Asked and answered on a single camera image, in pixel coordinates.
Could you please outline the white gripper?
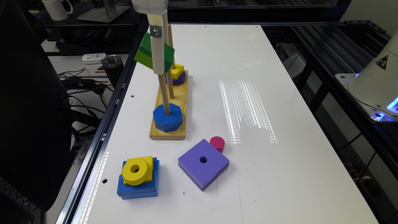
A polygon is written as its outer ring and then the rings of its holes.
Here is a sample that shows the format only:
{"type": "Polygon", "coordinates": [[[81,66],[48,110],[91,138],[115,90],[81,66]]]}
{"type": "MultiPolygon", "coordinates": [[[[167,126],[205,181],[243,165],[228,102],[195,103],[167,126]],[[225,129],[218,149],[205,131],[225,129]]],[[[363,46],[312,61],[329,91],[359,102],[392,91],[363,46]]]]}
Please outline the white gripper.
{"type": "Polygon", "coordinates": [[[166,11],[168,3],[169,0],[132,0],[136,12],[147,14],[150,25],[152,65],[157,75],[164,74],[164,43],[169,44],[169,23],[166,11]]]}

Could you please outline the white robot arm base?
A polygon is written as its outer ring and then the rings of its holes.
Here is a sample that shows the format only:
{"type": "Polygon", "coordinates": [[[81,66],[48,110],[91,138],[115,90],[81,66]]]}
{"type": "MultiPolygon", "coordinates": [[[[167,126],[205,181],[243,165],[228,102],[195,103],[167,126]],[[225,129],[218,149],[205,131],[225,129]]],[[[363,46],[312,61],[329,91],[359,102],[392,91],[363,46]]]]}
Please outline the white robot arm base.
{"type": "Polygon", "coordinates": [[[359,73],[337,73],[340,85],[371,120],[397,121],[397,34],[359,73]]]}

